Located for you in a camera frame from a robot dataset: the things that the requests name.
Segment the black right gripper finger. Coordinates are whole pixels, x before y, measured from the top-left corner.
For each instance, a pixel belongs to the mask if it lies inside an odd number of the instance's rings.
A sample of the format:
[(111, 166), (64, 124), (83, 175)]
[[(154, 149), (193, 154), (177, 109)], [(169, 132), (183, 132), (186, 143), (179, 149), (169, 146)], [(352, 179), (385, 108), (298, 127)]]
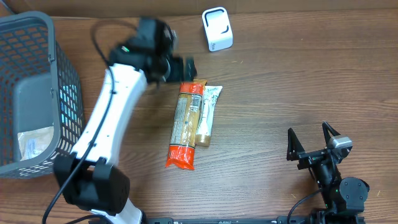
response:
[(292, 128), (288, 129), (288, 146), (287, 155), (288, 156), (299, 156), (305, 153), (305, 149), (297, 138), (294, 130)]
[(323, 135), (326, 146), (333, 146), (334, 137), (339, 136), (340, 133), (336, 131), (327, 121), (322, 123)]

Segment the white cream tube gold cap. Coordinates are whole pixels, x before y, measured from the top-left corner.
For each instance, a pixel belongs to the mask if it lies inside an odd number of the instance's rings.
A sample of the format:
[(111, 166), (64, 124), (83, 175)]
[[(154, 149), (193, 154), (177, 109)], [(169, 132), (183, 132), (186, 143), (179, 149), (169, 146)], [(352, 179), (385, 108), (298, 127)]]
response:
[(195, 136), (195, 144), (198, 146), (210, 146), (215, 106), (222, 89), (222, 86), (205, 87), (200, 121)]

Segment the orange noodle packet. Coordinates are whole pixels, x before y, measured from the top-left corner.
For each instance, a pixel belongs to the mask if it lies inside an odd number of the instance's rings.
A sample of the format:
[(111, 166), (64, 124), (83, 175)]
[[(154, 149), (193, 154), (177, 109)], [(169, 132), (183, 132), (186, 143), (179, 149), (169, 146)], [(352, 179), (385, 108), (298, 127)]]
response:
[(180, 84), (166, 167), (173, 164), (181, 169), (194, 169), (195, 136), (206, 83), (204, 79), (195, 79)]

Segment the teal tissue packet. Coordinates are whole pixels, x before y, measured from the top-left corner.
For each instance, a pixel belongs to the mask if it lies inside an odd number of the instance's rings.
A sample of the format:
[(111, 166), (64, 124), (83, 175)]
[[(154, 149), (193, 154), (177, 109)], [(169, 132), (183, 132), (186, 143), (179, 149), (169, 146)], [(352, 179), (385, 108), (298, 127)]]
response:
[(75, 85), (63, 85), (60, 92), (60, 111), (62, 123), (77, 121), (77, 88)]

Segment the beige clear pouch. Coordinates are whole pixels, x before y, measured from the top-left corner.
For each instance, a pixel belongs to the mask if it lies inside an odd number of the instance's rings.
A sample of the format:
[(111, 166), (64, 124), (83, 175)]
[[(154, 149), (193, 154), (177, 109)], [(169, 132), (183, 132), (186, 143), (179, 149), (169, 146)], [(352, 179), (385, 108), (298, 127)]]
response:
[(50, 145), (53, 138), (54, 128), (49, 126), (32, 131), (17, 134), (21, 161), (39, 156)]

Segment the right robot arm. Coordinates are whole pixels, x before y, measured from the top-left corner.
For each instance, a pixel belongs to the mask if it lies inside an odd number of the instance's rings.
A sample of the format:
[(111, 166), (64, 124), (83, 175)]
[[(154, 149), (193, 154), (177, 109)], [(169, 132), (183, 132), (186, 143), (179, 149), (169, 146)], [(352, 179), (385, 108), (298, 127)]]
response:
[[(318, 190), (299, 200), (285, 218), (286, 223), (364, 223), (364, 203), (370, 186), (356, 177), (342, 178), (337, 165), (353, 148), (352, 140), (340, 134), (326, 121), (322, 123), (325, 147), (306, 152), (296, 133), (288, 129), (287, 160), (298, 161), (299, 170), (307, 169)], [(314, 208), (306, 217), (294, 216), (295, 209), (306, 200), (320, 194), (325, 208)]]

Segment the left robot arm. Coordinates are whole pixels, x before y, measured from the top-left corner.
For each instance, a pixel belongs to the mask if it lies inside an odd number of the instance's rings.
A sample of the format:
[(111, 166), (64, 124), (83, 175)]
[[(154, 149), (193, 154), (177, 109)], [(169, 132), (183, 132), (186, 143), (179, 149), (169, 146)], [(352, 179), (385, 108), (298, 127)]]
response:
[(192, 59), (173, 55), (177, 35), (164, 21), (141, 17), (135, 35), (103, 56), (103, 87), (78, 141), (57, 156), (57, 197), (89, 211), (99, 223), (145, 223), (129, 199), (130, 180), (118, 169), (120, 147), (139, 98), (150, 83), (191, 82)]

